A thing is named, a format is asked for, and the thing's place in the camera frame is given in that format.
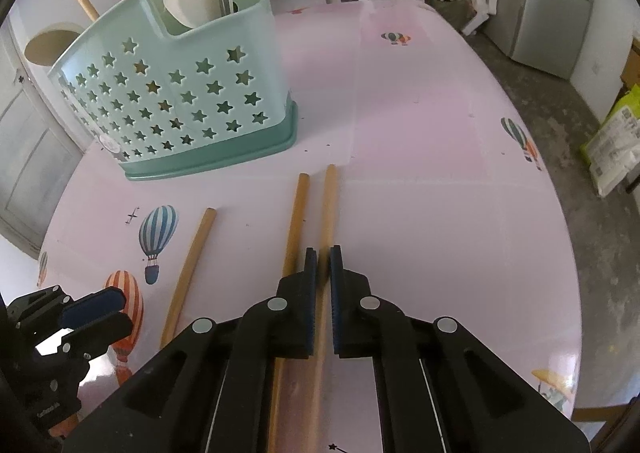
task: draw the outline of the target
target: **concrete floor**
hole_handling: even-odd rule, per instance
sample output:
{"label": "concrete floor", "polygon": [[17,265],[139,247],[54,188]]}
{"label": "concrete floor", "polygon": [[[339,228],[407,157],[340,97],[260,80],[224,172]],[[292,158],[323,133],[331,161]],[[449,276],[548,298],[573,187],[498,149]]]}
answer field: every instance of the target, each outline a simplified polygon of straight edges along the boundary
{"label": "concrete floor", "polygon": [[[574,246],[582,305],[576,407],[627,403],[640,391],[640,215],[622,186],[599,198],[580,144],[598,122],[570,83],[517,64],[484,35],[468,38],[513,101],[556,186]],[[583,428],[588,436],[597,427]]]}

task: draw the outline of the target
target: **mint green basket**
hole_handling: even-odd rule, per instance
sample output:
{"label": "mint green basket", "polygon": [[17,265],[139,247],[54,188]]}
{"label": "mint green basket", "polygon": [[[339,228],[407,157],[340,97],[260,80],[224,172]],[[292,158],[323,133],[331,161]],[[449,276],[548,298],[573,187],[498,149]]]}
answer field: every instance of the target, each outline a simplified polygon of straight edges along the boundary
{"label": "mint green basket", "polygon": [[297,112],[269,0],[189,30],[162,0],[122,0],[49,72],[131,180],[232,165],[292,146]]}

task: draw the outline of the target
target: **cardboard box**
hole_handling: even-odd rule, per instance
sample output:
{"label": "cardboard box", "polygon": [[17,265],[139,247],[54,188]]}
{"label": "cardboard box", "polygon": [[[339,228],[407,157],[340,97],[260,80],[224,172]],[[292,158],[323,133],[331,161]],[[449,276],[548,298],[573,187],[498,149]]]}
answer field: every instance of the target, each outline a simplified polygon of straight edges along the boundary
{"label": "cardboard box", "polygon": [[640,40],[634,39],[625,69],[620,77],[629,90],[634,84],[640,84]]}

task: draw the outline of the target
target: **table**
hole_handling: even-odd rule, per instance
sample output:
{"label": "table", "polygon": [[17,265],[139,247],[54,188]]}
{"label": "table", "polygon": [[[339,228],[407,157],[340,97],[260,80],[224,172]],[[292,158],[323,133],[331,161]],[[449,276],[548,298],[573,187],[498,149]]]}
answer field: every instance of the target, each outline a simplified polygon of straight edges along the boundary
{"label": "table", "polygon": [[[197,317],[238,317],[273,295],[298,173],[312,176],[303,245],[317,248],[322,178],[335,163],[335,243],[345,267],[411,317],[458,319],[569,416],[581,335],[572,247],[544,163],[489,70],[415,1],[320,6],[277,16],[276,25],[300,109],[294,147],[198,175],[128,182],[94,144],[50,224],[44,286],[79,297],[118,269],[133,274],[145,301],[129,356],[136,370],[158,350],[204,209],[218,217],[179,329]],[[138,228],[164,204],[179,222],[158,258],[159,279],[148,285]],[[132,212],[139,216],[126,224]],[[85,412],[116,388],[113,360],[94,361],[81,388]],[[382,451],[370,360],[328,364],[322,449]],[[295,393],[284,396],[296,403]]]}

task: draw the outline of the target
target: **metal screw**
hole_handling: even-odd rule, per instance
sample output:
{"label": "metal screw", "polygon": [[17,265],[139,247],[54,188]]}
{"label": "metal screw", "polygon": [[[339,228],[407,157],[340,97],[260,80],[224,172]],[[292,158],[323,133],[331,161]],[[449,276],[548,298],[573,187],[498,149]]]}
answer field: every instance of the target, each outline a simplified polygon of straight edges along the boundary
{"label": "metal screw", "polygon": [[458,324],[451,318],[442,318],[438,320],[438,328],[447,334],[453,334],[458,330]]}
{"label": "metal screw", "polygon": [[271,298],[267,302],[267,306],[269,310],[273,311],[284,310],[287,308],[287,300],[284,298]]}
{"label": "metal screw", "polygon": [[213,323],[211,322],[210,319],[207,319],[207,318],[196,319],[196,321],[194,321],[191,324],[191,330],[196,332],[196,334],[206,334],[212,328],[213,328]]}
{"label": "metal screw", "polygon": [[380,306],[380,300],[373,296],[364,296],[364,298],[360,300],[360,306],[367,310],[375,310]]}

